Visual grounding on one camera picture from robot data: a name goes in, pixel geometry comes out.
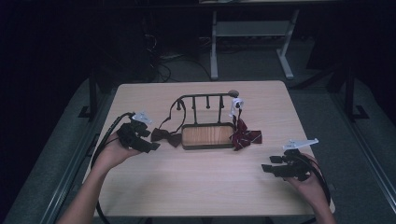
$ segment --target wooden tray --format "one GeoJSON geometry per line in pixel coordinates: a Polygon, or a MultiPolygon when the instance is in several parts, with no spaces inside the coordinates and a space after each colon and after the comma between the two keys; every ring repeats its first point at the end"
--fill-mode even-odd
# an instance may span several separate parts
{"type": "Polygon", "coordinates": [[[181,145],[184,149],[231,148],[232,134],[233,124],[229,122],[185,124],[181,129],[181,145]]]}

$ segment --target dark bow tie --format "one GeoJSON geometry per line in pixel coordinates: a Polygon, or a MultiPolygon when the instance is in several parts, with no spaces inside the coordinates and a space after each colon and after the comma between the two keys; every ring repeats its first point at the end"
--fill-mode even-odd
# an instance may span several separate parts
{"type": "Polygon", "coordinates": [[[169,133],[166,130],[155,128],[151,133],[151,142],[162,139],[167,139],[170,145],[177,147],[181,143],[181,133],[169,133]]]}
{"type": "Polygon", "coordinates": [[[236,116],[233,116],[233,125],[234,132],[230,139],[233,142],[235,151],[250,146],[250,143],[262,143],[262,131],[249,131],[244,121],[241,119],[236,121],[236,116]]]}

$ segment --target person's left hand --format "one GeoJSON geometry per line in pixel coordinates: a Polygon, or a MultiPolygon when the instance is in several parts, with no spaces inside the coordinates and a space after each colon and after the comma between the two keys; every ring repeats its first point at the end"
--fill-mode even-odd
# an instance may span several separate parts
{"type": "Polygon", "coordinates": [[[108,144],[99,155],[93,168],[97,168],[101,172],[107,173],[110,169],[120,165],[126,159],[141,153],[136,149],[123,147],[118,139],[112,141],[115,138],[118,138],[117,133],[113,133],[108,137],[108,144]]]}

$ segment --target wooden tabletop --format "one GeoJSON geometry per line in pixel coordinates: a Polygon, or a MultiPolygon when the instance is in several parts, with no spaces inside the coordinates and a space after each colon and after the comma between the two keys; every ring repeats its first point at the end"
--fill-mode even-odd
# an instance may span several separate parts
{"type": "MultiPolygon", "coordinates": [[[[145,110],[153,119],[148,126],[152,131],[167,118],[170,105],[181,95],[230,90],[239,91],[239,97],[245,102],[241,119],[249,130],[262,131],[262,144],[252,144],[239,151],[231,148],[185,150],[161,140],[156,151],[132,157],[109,172],[99,199],[104,213],[134,217],[313,214],[289,183],[262,170],[262,164],[271,164],[270,156],[283,155],[282,146],[290,139],[306,140],[283,82],[121,85],[99,141],[116,117],[125,112],[145,110]]],[[[224,98],[222,122],[232,122],[229,117],[231,101],[231,97],[224,98]]],[[[186,123],[193,123],[191,102],[185,100],[185,103],[186,123]]],[[[205,107],[205,98],[197,99],[196,104],[199,123],[217,122],[218,101],[213,100],[212,104],[211,100],[210,109],[205,107]]],[[[174,109],[172,119],[163,129],[175,130],[182,118],[183,110],[174,109]]],[[[312,155],[310,147],[303,147],[301,151],[312,155]]]]}

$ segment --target human arm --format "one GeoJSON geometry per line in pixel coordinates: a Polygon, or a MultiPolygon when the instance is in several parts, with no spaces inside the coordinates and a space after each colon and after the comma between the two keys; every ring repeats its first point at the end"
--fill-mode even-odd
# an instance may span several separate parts
{"type": "Polygon", "coordinates": [[[135,149],[124,148],[119,140],[112,141],[116,138],[116,133],[108,137],[108,144],[96,160],[78,195],[57,223],[91,223],[107,173],[126,159],[140,153],[135,149]]]}
{"type": "MultiPolygon", "coordinates": [[[[314,161],[313,166],[318,169],[315,158],[304,154],[310,160],[314,161]]],[[[315,217],[318,224],[333,224],[336,223],[335,218],[328,205],[326,195],[319,183],[318,177],[310,173],[305,181],[299,181],[293,177],[285,178],[297,191],[305,198],[314,210],[315,217]]]]}

